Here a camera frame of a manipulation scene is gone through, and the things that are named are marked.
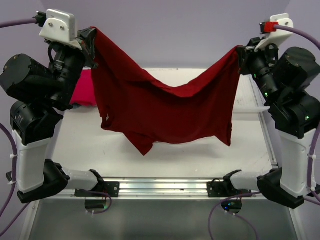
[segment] lavender wall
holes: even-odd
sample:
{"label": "lavender wall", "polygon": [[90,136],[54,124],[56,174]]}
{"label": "lavender wall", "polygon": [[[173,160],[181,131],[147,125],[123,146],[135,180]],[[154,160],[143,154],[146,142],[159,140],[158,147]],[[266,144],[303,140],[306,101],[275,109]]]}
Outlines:
{"label": "lavender wall", "polygon": [[[296,29],[303,30],[316,39],[320,40],[320,1],[319,0],[291,0],[286,12],[290,14],[290,18],[294,22]],[[311,51],[320,64],[320,51],[311,42],[299,36],[292,36],[285,44],[283,49],[289,47],[302,47]],[[312,82],[307,92],[320,99],[320,76]],[[320,156],[320,141],[318,141],[315,154]],[[315,179],[320,183],[320,163],[315,163]],[[320,239],[320,207],[311,203],[305,203],[299,208],[302,218],[303,227],[309,240]]]}
{"label": "lavender wall", "polygon": [[[1,0],[0,22],[16,19],[32,18],[43,11],[44,7],[37,0]],[[16,26],[0,29],[0,68],[15,54],[25,53],[37,59],[41,63],[47,63],[47,46],[38,36],[40,28],[37,25]],[[10,108],[15,102],[0,88],[0,122],[7,128],[10,127]],[[0,132],[0,207],[3,206],[10,191],[6,179],[6,173],[11,170],[12,153],[11,145],[6,136]],[[0,219],[0,232],[8,225],[13,217],[22,208],[16,194],[13,195],[10,205]],[[1,238],[2,240],[19,239],[25,220],[23,214],[12,228]]]}
{"label": "lavender wall", "polygon": [[96,26],[142,67],[207,68],[290,0],[42,0]]}

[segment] red t-shirt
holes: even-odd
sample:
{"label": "red t-shirt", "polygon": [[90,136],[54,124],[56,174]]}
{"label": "red t-shirt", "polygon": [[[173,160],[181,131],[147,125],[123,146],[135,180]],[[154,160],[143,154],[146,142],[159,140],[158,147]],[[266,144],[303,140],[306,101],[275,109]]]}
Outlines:
{"label": "red t-shirt", "polygon": [[91,71],[104,130],[124,133],[147,154],[154,142],[188,143],[216,136],[230,146],[239,74],[236,48],[189,83],[171,87],[139,67],[97,29]]}
{"label": "red t-shirt", "polygon": [[97,105],[90,69],[82,71],[81,77],[74,89],[70,104],[79,104],[87,107]]}

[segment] black clamp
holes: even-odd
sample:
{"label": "black clamp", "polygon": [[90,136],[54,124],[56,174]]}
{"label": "black clamp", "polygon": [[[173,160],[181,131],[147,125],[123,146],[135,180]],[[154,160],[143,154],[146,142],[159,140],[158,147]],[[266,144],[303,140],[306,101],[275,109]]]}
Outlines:
{"label": "black clamp", "polygon": [[270,32],[266,32],[265,31],[265,27],[266,27],[266,23],[267,22],[261,22],[259,25],[260,25],[260,33],[261,34],[269,34]]}
{"label": "black clamp", "polygon": [[235,170],[233,172],[228,173],[221,178],[215,178],[213,181],[207,182],[206,188],[208,192],[209,198],[227,198],[232,197],[239,194],[247,194],[251,193],[251,191],[246,189],[235,189],[234,186],[231,183],[230,178],[238,173],[241,172],[241,170]]}
{"label": "black clamp", "polygon": [[36,19],[36,23],[38,24],[40,28],[42,28],[45,25],[45,22],[47,21],[47,14],[42,11],[38,11],[37,15],[33,17]]}
{"label": "black clamp", "polygon": [[94,61],[95,59],[95,40],[97,35],[96,28],[86,28],[78,31],[78,42],[82,47],[82,53],[86,59],[85,67],[89,67],[91,69],[97,69],[98,64]]}
{"label": "black clamp", "polygon": [[[281,188],[282,167],[278,169],[272,169],[269,173],[259,176],[257,179],[257,186],[262,195],[277,204],[282,206],[296,209],[301,206],[305,200],[303,196],[294,197]],[[320,186],[315,188],[317,194],[320,193]]]}
{"label": "black clamp", "polygon": [[[90,172],[92,172],[98,180],[97,185],[90,192],[107,193],[112,198],[119,196],[120,182],[104,181],[97,171],[91,169]],[[100,194],[92,194],[81,189],[76,189],[74,196],[79,198],[101,197]]]}

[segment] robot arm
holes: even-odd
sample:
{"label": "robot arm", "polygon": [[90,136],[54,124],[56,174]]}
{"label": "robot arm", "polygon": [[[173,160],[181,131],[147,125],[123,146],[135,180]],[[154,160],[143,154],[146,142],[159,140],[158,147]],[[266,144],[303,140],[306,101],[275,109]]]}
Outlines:
{"label": "robot arm", "polygon": [[0,85],[18,100],[10,113],[10,124],[18,156],[16,185],[22,203],[54,196],[64,189],[102,192],[104,182],[94,170],[75,171],[46,159],[55,127],[66,111],[83,67],[96,68],[96,30],[77,31],[72,14],[49,9],[38,12],[40,36],[49,44],[49,68],[25,54],[13,56],[0,75]]}
{"label": "robot arm", "polygon": [[[293,26],[287,14],[272,16],[270,21]],[[260,25],[265,34],[266,22]],[[308,158],[312,157],[310,148],[320,122],[320,103],[305,89],[320,73],[320,66],[311,52],[299,47],[289,48],[279,59],[278,45],[289,36],[284,31],[271,32],[237,48],[239,73],[252,75],[265,106],[270,107],[268,111],[282,143],[282,167],[270,172],[234,171],[223,182],[212,182],[212,187],[228,189],[230,193],[242,189],[260,191],[267,199],[295,209],[304,203],[304,196],[313,197],[308,185]],[[311,188],[319,193],[314,170]]]}
{"label": "robot arm", "polygon": [[[0,75],[5,92],[18,100],[12,108],[10,123],[18,148],[17,187],[22,203],[54,196],[64,189],[103,192],[105,183],[94,170],[74,171],[46,159],[56,124],[63,116],[56,112],[69,105],[83,67],[96,68],[94,28],[77,31],[72,14],[49,9],[35,17],[42,27],[40,36],[49,44],[49,68],[25,54],[13,56]],[[293,27],[287,14],[270,21]],[[213,181],[216,192],[234,195],[238,190],[260,191],[267,199],[296,208],[310,193],[307,184],[308,153],[320,121],[320,103],[305,92],[320,73],[320,66],[309,51],[292,47],[278,57],[278,46],[291,33],[264,32],[237,49],[239,73],[252,75],[262,92],[282,140],[283,167],[270,172],[236,170],[224,181]],[[318,186],[312,172],[311,184]]]}

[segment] cable tie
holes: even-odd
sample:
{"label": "cable tie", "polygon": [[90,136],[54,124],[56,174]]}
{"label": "cable tie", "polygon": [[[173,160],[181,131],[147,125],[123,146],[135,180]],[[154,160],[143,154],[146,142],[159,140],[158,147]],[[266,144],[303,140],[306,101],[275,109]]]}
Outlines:
{"label": "cable tie", "polygon": [[11,159],[14,159],[15,157],[18,157],[18,154],[16,154],[16,155],[15,154],[10,154],[10,158]]}
{"label": "cable tie", "polygon": [[313,155],[308,154],[308,157],[312,158],[313,161],[317,160],[317,155],[315,155],[315,154],[313,154]]}

